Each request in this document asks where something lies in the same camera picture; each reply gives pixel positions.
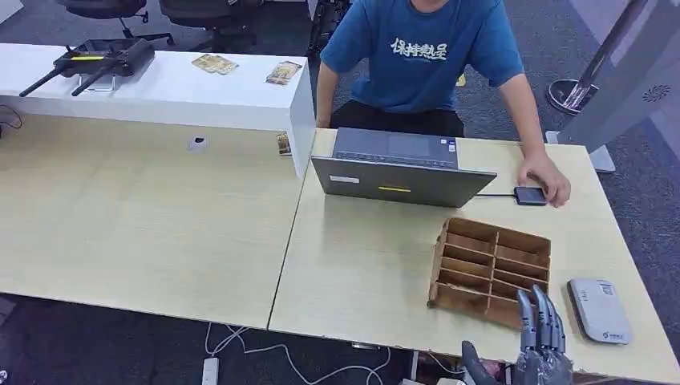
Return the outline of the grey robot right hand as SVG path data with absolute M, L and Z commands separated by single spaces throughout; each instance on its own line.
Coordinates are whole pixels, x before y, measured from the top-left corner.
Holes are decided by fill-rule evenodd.
M 520 304 L 520 351 L 512 374 L 513 384 L 569 385 L 573 363 L 566 356 L 564 323 L 553 302 L 537 285 L 531 288 L 537 310 L 527 294 L 517 291 Z

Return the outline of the person's left hand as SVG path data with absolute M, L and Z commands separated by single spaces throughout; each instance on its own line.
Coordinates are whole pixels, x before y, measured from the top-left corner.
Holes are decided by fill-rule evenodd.
M 545 151 L 526 152 L 518 173 L 519 185 L 529 179 L 536 180 L 544 190 L 548 203 L 553 207 L 565 205 L 571 196 L 569 179 L 558 169 Z

